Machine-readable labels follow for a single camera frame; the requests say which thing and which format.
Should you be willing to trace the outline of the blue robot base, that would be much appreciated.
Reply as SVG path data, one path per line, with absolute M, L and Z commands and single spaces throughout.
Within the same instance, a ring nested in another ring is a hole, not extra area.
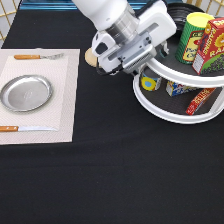
M 149 0 L 127 0 L 134 9 L 141 9 Z M 72 0 L 21 0 L 20 10 L 76 10 Z

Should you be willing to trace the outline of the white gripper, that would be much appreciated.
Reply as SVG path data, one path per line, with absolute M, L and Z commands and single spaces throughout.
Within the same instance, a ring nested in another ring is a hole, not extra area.
M 92 40 L 92 53 L 98 58 L 100 75 L 120 71 L 137 74 L 157 54 L 169 55 L 167 39 L 176 32 L 176 25 L 167 12 L 165 0 L 150 0 L 135 12 L 127 0 L 106 3 L 94 20 L 97 33 Z

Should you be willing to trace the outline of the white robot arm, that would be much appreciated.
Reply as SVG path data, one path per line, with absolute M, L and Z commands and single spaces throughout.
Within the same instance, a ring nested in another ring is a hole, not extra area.
M 127 0 L 72 1 L 97 29 L 91 49 L 100 75 L 138 74 L 156 56 L 158 45 L 163 56 L 169 54 L 167 39 L 177 27 L 165 0 L 150 0 L 138 12 Z

